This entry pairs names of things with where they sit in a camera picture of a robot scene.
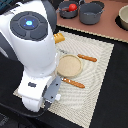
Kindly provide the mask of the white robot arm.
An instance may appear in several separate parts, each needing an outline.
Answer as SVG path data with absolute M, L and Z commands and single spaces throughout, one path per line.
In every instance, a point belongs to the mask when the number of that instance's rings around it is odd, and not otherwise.
M 38 112 L 56 79 L 59 55 L 53 32 L 56 11 L 48 0 L 31 0 L 0 15 L 0 52 L 24 66 L 18 94 L 24 106 Z

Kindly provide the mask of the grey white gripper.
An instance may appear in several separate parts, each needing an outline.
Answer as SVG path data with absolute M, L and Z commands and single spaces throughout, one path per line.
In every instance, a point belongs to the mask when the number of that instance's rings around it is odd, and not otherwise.
M 60 88 L 61 78 L 51 76 L 43 78 L 30 78 L 23 74 L 18 88 L 24 106 L 33 112 L 38 112 L 42 103 L 52 104 Z

